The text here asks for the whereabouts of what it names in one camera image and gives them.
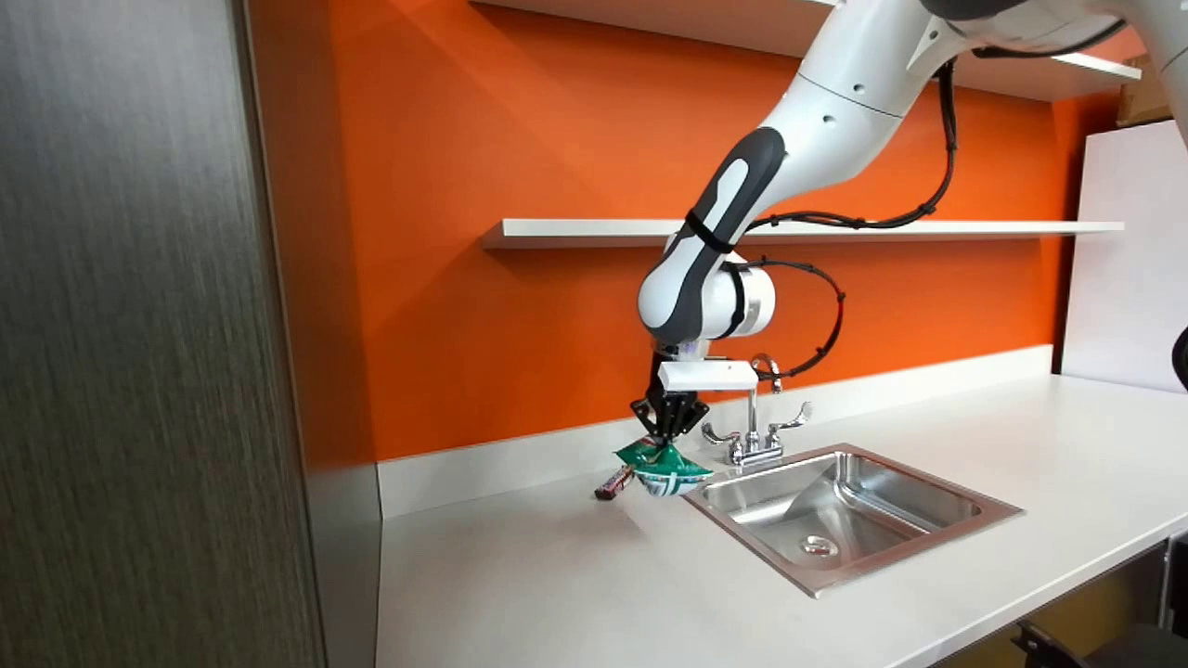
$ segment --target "gray cabinet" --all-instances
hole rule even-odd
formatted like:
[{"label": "gray cabinet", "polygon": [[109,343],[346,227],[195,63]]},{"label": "gray cabinet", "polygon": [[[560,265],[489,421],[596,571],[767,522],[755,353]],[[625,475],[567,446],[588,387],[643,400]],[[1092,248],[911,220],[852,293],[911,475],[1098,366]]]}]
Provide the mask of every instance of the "gray cabinet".
[{"label": "gray cabinet", "polygon": [[372,663],[367,411],[311,405],[364,399],[351,248],[299,254],[346,230],[336,82],[268,6],[0,3],[0,663]]}]

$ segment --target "orange wall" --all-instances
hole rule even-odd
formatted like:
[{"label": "orange wall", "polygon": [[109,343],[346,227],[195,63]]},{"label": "orange wall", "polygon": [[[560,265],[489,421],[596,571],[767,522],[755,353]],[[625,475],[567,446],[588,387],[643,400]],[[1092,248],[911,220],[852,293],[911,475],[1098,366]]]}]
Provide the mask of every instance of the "orange wall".
[{"label": "orange wall", "polygon": [[[656,248],[489,254],[484,239],[503,217],[684,217],[794,63],[470,0],[330,10],[374,457],[627,417],[651,364],[634,290]],[[1060,135],[1049,105],[963,94],[963,121],[943,220],[1070,217],[1066,144],[1082,139]],[[920,105],[864,178],[800,203],[888,217],[919,203],[940,164],[935,107]],[[838,350],[800,384],[1056,343],[1060,259],[1039,243],[783,256],[852,293]],[[827,335],[827,293],[778,284],[778,328],[721,353],[794,364]]]},{"label": "orange wall", "polygon": [[367,470],[374,439],[326,3],[258,0],[248,24],[305,468]]}]

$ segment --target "white robotic arm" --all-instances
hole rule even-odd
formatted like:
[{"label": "white robotic arm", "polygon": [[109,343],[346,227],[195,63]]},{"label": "white robotic arm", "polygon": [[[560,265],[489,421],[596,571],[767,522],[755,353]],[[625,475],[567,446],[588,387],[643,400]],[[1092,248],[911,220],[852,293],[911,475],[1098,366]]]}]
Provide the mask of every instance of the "white robotic arm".
[{"label": "white robotic arm", "polygon": [[929,79],[968,48],[1056,53],[1132,24],[1167,76],[1188,139],[1188,6],[1181,0],[842,0],[791,88],[718,166],[638,290],[654,370],[634,417],[651,439],[690,429],[698,390],[755,390],[749,364],[708,360],[715,338],[745,338],[778,313],[773,279],[734,256],[779,201],[862,175]]}]

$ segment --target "sink basin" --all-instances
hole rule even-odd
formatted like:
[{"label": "sink basin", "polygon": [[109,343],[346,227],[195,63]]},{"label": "sink basin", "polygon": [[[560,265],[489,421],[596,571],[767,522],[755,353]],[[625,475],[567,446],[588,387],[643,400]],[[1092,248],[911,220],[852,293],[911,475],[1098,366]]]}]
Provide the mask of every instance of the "sink basin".
[{"label": "sink basin", "polygon": [[715,479],[689,500],[814,598],[1023,511],[858,446]]}]

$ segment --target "faucet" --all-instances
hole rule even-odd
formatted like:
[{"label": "faucet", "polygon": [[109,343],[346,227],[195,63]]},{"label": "faucet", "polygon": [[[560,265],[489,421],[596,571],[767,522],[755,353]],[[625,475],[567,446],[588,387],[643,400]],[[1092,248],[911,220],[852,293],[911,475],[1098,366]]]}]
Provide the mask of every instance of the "faucet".
[{"label": "faucet", "polygon": [[[755,355],[749,366],[773,384],[779,394],[779,364],[773,355]],[[718,446],[729,446],[726,463],[745,468],[755,459],[783,457],[779,429],[794,429],[814,417],[814,405],[807,400],[791,422],[768,422],[768,436],[760,436],[759,421],[759,390],[745,394],[745,429],[718,436],[715,422],[702,422],[702,436]]]}]

